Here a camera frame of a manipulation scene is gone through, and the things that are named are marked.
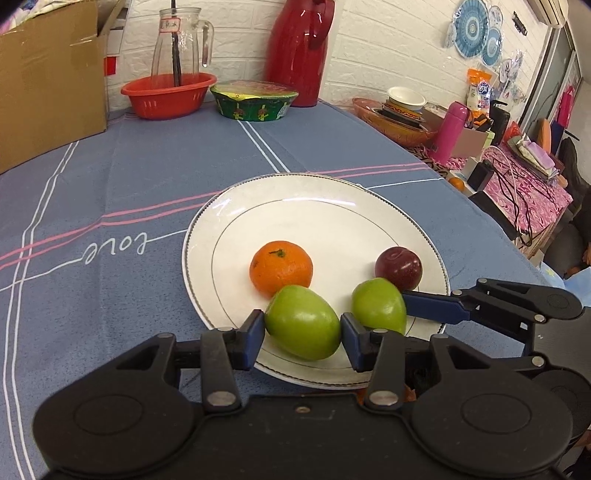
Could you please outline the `mandarin with green calyx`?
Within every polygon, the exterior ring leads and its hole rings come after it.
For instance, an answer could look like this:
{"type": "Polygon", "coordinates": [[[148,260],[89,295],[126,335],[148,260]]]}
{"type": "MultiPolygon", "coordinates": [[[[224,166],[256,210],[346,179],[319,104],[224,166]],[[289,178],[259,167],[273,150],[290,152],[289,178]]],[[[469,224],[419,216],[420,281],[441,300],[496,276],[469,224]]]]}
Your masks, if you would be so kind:
{"type": "Polygon", "coordinates": [[[249,266],[253,287],[269,299],[289,285],[310,286],[313,275],[311,257],[303,248],[289,241],[266,243],[253,255],[249,266]]]}

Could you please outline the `dark red plum front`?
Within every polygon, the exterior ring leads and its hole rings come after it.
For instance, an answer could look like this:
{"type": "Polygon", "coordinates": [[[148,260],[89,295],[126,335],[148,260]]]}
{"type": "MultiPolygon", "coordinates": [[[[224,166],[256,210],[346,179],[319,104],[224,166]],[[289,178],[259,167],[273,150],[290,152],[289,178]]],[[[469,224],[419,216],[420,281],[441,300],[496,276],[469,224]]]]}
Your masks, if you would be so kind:
{"type": "Polygon", "coordinates": [[[413,251],[400,246],[385,250],[375,263],[376,277],[384,278],[401,291],[412,291],[423,277],[423,265],[413,251]]]}

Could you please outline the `brown cardboard box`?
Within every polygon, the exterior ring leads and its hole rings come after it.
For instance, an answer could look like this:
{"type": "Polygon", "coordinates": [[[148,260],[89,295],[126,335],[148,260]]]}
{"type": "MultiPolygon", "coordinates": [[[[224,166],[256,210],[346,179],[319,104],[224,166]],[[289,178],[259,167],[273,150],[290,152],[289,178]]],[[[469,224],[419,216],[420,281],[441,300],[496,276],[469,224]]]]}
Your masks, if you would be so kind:
{"type": "Polygon", "coordinates": [[[123,1],[77,1],[1,36],[1,171],[106,130],[105,59],[123,1]]]}

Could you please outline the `small green apple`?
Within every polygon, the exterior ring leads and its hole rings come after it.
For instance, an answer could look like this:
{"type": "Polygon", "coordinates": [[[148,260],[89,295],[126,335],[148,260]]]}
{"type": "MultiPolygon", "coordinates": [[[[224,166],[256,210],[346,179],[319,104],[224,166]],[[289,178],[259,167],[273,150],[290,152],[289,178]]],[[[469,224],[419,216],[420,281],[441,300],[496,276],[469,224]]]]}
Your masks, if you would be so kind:
{"type": "Polygon", "coordinates": [[[405,301],[398,288],[384,278],[370,279],[356,286],[351,311],[353,317],[367,328],[406,333],[405,301]]]}

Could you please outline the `white round plate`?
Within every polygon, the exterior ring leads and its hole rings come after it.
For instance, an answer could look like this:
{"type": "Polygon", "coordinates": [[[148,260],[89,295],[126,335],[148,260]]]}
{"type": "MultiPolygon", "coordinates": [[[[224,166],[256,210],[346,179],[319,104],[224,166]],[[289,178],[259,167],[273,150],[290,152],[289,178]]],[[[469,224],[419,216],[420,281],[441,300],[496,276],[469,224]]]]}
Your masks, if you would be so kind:
{"type": "Polygon", "coordinates": [[[189,299],[208,329],[238,328],[266,298],[249,279],[256,251],[271,241],[297,244],[311,257],[311,290],[335,313],[374,276],[379,255],[402,246],[423,266],[417,289],[448,295],[449,275],[436,246],[415,220],[369,190],[327,176],[270,174],[225,189],[189,223],[181,254],[189,299]]]}

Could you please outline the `small orange on side table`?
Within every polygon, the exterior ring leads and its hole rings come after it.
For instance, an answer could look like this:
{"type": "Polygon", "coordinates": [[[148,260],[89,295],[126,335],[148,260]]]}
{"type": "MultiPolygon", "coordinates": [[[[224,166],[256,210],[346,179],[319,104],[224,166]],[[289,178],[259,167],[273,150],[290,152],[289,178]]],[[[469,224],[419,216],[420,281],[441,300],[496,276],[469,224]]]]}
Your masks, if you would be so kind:
{"type": "Polygon", "coordinates": [[[464,192],[466,189],[465,182],[459,177],[450,177],[448,182],[460,192],[464,192]]]}

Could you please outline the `blue paper fan decoration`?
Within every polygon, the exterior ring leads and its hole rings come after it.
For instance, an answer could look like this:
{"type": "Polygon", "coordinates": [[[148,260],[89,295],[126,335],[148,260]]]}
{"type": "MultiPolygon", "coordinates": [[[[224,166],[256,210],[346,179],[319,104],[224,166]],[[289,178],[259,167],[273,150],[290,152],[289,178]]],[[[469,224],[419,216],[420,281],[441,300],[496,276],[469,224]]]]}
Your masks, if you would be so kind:
{"type": "Polygon", "coordinates": [[[479,58],[494,67],[503,50],[504,16],[498,5],[489,1],[461,1],[449,24],[444,46],[454,47],[465,59],[479,58]]]}

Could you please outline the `orange snack bag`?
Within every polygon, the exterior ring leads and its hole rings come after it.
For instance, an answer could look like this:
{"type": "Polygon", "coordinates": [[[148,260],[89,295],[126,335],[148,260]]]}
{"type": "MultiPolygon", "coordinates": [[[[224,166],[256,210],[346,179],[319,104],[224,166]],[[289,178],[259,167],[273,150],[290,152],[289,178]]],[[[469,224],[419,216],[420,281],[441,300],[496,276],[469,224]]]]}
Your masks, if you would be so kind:
{"type": "Polygon", "coordinates": [[[474,115],[489,112],[492,91],[491,79],[492,75],[482,70],[469,69],[467,72],[468,93],[466,104],[474,115]]]}

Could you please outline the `black bottle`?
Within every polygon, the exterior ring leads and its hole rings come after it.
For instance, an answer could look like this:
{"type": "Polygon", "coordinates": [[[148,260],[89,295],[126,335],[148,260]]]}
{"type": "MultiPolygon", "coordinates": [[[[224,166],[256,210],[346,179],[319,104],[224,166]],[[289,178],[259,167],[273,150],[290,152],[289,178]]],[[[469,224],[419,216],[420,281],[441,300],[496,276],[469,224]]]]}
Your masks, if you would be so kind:
{"type": "Polygon", "coordinates": [[[494,133],[494,138],[491,142],[492,146],[498,146],[505,134],[511,114],[507,109],[508,104],[500,100],[492,100],[490,104],[490,119],[492,120],[491,131],[494,133]]]}

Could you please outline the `red plastic basket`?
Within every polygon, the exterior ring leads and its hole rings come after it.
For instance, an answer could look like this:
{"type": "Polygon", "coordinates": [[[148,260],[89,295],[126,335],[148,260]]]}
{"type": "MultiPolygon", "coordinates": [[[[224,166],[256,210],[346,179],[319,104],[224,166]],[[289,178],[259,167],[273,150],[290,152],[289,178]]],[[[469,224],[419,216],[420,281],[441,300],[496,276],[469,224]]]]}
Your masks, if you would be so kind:
{"type": "Polygon", "coordinates": [[[172,74],[147,76],[125,84],[121,94],[139,118],[169,120],[197,111],[216,81],[209,73],[183,73],[181,84],[175,86],[172,74]]]}

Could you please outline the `large green apple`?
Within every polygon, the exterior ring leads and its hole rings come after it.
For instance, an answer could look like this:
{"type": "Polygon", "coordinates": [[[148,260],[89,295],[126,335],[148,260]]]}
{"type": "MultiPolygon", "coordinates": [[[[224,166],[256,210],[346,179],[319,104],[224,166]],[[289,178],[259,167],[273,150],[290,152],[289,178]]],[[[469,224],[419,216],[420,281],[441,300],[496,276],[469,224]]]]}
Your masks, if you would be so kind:
{"type": "Polygon", "coordinates": [[[307,287],[283,287],[266,308],[266,331],[291,355],[327,359],[341,344],[341,322],[331,305],[307,287]]]}

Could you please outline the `black stirrer in pitcher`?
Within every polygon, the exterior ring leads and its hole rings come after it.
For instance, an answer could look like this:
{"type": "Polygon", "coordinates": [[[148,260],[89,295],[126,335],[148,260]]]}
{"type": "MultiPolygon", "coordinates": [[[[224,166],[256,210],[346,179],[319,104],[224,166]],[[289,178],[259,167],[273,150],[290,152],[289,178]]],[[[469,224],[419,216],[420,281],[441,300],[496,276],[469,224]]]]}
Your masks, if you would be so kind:
{"type": "Polygon", "coordinates": [[[179,87],[182,82],[182,72],[181,72],[181,64],[180,64],[180,57],[179,57],[179,38],[178,38],[178,31],[179,31],[179,18],[177,17],[177,8],[176,8],[176,1],[170,1],[170,8],[172,11],[172,18],[174,20],[173,24],[173,31],[171,33],[171,41],[172,41],[172,50],[171,50],[171,62],[172,62],[172,73],[173,73],[173,82],[175,87],[179,87]]]}

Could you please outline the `green instant noodle bowl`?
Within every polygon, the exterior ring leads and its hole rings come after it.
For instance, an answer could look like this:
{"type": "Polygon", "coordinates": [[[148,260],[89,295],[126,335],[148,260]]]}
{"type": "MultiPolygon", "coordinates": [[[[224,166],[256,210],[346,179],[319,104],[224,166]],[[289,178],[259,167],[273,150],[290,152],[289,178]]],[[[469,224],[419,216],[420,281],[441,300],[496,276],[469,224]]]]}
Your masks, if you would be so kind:
{"type": "Polygon", "coordinates": [[[232,80],[211,86],[219,113],[238,121],[279,120],[297,99],[296,90],[282,84],[255,80],[232,80]]]}

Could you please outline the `pink floral table cover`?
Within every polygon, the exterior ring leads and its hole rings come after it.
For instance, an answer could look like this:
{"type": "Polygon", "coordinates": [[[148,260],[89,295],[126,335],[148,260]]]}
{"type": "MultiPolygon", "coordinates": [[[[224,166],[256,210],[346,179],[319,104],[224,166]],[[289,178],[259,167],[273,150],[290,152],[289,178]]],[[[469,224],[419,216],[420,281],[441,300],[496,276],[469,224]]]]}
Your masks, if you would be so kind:
{"type": "Polygon", "coordinates": [[[511,151],[488,147],[481,157],[494,167],[484,192],[517,231],[513,241],[534,257],[550,241],[573,198],[558,183],[545,183],[521,166],[511,151]]]}

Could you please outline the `black power adapter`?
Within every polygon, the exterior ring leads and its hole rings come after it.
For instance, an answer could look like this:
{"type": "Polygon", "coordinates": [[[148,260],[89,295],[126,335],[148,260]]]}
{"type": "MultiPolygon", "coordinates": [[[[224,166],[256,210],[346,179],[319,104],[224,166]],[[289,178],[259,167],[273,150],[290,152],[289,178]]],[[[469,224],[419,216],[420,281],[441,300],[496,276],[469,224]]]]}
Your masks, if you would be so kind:
{"type": "Polygon", "coordinates": [[[488,160],[483,160],[475,164],[474,169],[468,177],[468,185],[474,192],[483,191],[493,177],[495,169],[488,160]]]}

